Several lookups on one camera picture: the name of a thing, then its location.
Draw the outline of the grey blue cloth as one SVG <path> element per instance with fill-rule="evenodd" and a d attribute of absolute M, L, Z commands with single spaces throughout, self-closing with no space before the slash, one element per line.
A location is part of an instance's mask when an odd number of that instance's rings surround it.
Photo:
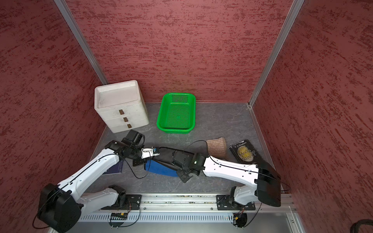
<path fill-rule="evenodd" d="M 159 147 L 160 154 L 158 156 L 146 159 L 146 164 L 144 165 L 145 170 L 159 175 L 178 177 L 176 174 L 176 170 L 178 168 L 172 165 L 173 153 L 176 151 L 191 155 L 194 154 L 193 152 L 185 150 L 170 147 Z"/>

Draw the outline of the brown striped dishcloth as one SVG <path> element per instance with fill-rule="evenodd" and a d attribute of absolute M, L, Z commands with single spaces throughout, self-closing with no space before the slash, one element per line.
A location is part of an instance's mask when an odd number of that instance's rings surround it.
<path fill-rule="evenodd" d="M 227 158 L 227 145 L 223 137 L 207 140 L 207 151 L 210 156 L 218 159 Z"/>

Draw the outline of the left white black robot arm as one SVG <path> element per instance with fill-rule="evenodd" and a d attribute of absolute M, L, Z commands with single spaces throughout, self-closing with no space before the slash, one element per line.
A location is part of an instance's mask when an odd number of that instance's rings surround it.
<path fill-rule="evenodd" d="M 78 220 L 104 207 L 131 210 L 139 202 L 131 202 L 123 188 L 111 185 L 109 188 L 83 197 L 84 192 L 103 173 L 119 161 L 140 159 L 145 136 L 131 130 L 122 141 L 111 141 L 92 161 L 75 174 L 58 184 L 46 185 L 40 193 L 38 211 L 34 219 L 39 219 L 46 227 L 59 233 L 69 231 Z"/>

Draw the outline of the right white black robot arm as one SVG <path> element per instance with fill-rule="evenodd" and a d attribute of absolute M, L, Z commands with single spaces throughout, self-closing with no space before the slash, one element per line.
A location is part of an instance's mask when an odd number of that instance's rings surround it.
<path fill-rule="evenodd" d="M 203 173 L 207 177 L 243 184 L 231 188 L 229 202 L 234 208 L 256 201 L 272 207 L 281 206 L 281 177 L 267 162 L 258 165 L 238 164 L 200 153 L 191 155 L 175 151 L 172 165 L 178 168 L 176 173 L 184 183 L 192 176 Z"/>

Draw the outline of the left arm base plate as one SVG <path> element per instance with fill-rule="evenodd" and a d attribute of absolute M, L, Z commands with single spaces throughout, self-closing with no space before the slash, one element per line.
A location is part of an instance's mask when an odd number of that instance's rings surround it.
<path fill-rule="evenodd" d="M 112 206 L 104 207 L 101 210 L 113 210 L 113 211 L 124 210 L 125 212 L 130 212 L 132 210 L 139 210 L 141 199 L 142 199 L 142 195 L 126 194 L 124 203 L 122 204 L 116 203 Z"/>

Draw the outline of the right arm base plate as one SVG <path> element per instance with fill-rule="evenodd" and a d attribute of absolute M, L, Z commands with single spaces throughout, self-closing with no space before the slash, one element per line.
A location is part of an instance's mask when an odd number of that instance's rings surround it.
<path fill-rule="evenodd" d="M 241 204 L 238 204 L 234 201 L 230 201 L 229 195 L 217 195 L 216 196 L 216 204 L 217 209 L 219 211 L 224 210 L 247 210 L 247 211 L 253 211 L 256 210 L 255 204 L 253 202 L 248 203 L 247 205 L 243 206 Z"/>

